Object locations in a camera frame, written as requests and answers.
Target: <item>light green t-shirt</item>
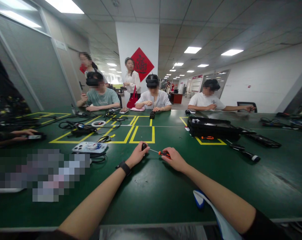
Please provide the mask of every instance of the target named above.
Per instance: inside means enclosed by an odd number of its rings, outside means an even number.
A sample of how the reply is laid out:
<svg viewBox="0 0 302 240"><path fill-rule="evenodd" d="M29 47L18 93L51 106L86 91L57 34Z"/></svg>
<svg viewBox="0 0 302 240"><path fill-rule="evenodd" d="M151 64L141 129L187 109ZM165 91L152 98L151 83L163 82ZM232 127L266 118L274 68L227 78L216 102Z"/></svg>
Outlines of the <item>light green t-shirt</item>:
<svg viewBox="0 0 302 240"><path fill-rule="evenodd" d="M109 88L106 89L103 95L100 95L95 89L91 89L88 91L87 96L89 98L87 101L88 106L93 104L93 106L98 107L120 102L116 92Z"/></svg>

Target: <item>green table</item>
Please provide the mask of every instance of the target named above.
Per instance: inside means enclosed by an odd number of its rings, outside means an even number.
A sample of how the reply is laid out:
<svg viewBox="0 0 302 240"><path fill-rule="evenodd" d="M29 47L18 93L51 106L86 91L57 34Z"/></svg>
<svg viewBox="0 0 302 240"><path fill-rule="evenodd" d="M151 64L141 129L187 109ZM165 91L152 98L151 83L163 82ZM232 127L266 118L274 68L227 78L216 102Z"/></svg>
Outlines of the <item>green table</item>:
<svg viewBox="0 0 302 240"><path fill-rule="evenodd" d="M71 113L69 107L47 112ZM130 156L140 140L148 142L153 150L162 150L167 146L176 148L190 165L238 194L273 221L302 220L301 131L261 126L261 117L272 119L275 114L210 111L196 114L230 120L234 126L252 128L258 134L282 144L281 148L269 149L242 136L237 143L261 157L259 163L253 164L229 148L225 139L210 141L192 138L184 128L187 116L182 110L163 112L156 115L152 122L149 114L149 111L131 111L125 114L129 120L118 129L111 132L110 129L101 129L98 136L87 137L87 141L96 141L105 133L109 136L115 134L107 151L108 160L92 164L75 188L60 196L59 202L32 202L31 189L0 194L0 231L57 228L115 170L119 162ZM68 130L58 128L56 123L40 131L48 135L46 141L21 145L20 148L60 149L61 153L70 154L81 140L67 138ZM122 183L101 227L214 224L215 215L210 207L206 206L202 211L196 207L194 189L197 187L187 177L164 164L156 153L150 152Z"/></svg>

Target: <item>ceiling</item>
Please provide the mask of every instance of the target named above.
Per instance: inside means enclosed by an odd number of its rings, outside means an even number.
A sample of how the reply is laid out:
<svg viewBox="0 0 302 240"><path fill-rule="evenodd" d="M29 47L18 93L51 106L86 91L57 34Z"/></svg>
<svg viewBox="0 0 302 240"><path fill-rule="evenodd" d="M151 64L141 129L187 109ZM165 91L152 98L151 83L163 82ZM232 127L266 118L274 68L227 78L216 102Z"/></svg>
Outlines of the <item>ceiling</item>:
<svg viewBox="0 0 302 240"><path fill-rule="evenodd" d="M120 71L115 21L159 23L158 76L188 78L302 43L302 0L73 0L85 14L62 14L38 4L90 40L99 69ZM188 46L201 47L196 54ZM234 56L221 56L242 49ZM169 70L174 63L184 63ZM205 68L197 67L209 64Z"/></svg>

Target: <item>black wristwatch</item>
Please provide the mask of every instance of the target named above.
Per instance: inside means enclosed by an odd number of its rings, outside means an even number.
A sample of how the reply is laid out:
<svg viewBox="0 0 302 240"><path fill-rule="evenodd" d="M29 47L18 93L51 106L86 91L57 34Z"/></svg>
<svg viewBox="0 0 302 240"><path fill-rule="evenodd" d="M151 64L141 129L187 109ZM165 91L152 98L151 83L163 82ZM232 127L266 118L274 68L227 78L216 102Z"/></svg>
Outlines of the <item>black wristwatch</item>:
<svg viewBox="0 0 302 240"><path fill-rule="evenodd" d="M119 165L117 165L115 167L115 169L118 169L119 167L121 167L124 171L125 171L125 174L128 176L130 175L131 173L131 169L129 168L129 166L123 161L121 162Z"/></svg>

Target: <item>white column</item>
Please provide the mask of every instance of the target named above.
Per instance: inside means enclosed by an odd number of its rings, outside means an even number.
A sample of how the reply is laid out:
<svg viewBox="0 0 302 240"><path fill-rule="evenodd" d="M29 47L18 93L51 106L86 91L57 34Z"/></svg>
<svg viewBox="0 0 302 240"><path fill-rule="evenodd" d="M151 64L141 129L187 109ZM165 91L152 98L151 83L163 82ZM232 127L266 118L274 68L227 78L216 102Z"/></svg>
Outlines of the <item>white column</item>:
<svg viewBox="0 0 302 240"><path fill-rule="evenodd" d="M154 68L150 72L157 75L158 68L158 41L159 41L159 24L146 24L146 23L126 23L115 22L121 72L123 82L128 70L124 64L127 57L131 57L138 48L141 48L147 58L151 61ZM147 84L145 79L141 82L141 93L147 91ZM129 100L129 94L125 93L125 102Z"/></svg>

